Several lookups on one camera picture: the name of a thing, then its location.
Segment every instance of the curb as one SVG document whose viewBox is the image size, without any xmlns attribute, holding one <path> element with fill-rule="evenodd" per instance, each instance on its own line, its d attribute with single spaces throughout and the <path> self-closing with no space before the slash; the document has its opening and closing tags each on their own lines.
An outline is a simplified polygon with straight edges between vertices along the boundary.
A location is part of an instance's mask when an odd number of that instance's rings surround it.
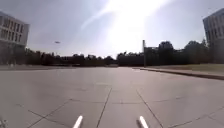
<svg viewBox="0 0 224 128">
<path fill-rule="evenodd" d="M 207 79 L 215 79 L 215 80 L 224 80 L 224 75 L 218 75 L 218 74 L 188 73 L 188 72 L 182 72 L 182 71 L 173 71 L 173 70 L 171 71 L 171 70 L 162 70 L 162 69 L 145 69 L 145 68 L 133 68 L 133 69 L 170 73 L 170 74 L 176 74 L 176 75 L 192 76 L 192 77 L 207 78 Z"/>
</svg>

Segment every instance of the sky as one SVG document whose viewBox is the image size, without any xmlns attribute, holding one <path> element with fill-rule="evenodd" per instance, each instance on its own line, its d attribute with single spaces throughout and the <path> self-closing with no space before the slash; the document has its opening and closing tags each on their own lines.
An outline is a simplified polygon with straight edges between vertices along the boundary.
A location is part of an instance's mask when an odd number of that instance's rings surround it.
<svg viewBox="0 0 224 128">
<path fill-rule="evenodd" d="M 27 47 L 67 56 L 113 57 L 169 40 L 205 38 L 203 18 L 223 0 L 0 0 L 0 11 L 30 24 Z"/>
</svg>

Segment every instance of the distant building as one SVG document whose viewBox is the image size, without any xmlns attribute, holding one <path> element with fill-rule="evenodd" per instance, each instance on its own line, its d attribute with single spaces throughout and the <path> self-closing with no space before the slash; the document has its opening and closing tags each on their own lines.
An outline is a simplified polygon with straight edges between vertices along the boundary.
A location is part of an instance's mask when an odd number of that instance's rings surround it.
<svg viewBox="0 0 224 128">
<path fill-rule="evenodd" d="M 204 18 L 203 23 L 213 60 L 224 62 L 224 8 Z"/>
<path fill-rule="evenodd" d="M 26 45 L 29 25 L 0 12 L 0 64 L 17 63 Z"/>
</svg>

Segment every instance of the lamp post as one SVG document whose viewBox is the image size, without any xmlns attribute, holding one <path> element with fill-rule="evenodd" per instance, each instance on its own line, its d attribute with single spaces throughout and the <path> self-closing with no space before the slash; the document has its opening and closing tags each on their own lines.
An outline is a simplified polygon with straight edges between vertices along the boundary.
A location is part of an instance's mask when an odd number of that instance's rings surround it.
<svg viewBox="0 0 224 128">
<path fill-rule="evenodd" d="M 144 56 L 144 67 L 146 67 L 146 56 L 145 56 L 145 40 L 142 41 L 142 51 Z"/>
</svg>

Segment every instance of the ground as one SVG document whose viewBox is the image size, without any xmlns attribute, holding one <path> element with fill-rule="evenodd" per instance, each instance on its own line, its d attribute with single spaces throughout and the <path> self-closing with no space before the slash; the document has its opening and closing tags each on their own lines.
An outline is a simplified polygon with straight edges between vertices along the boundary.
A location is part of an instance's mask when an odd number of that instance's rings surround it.
<svg viewBox="0 0 224 128">
<path fill-rule="evenodd" d="M 8 128 L 223 128 L 224 81 L 131 68 L 0 71 Z"/>
</svg>

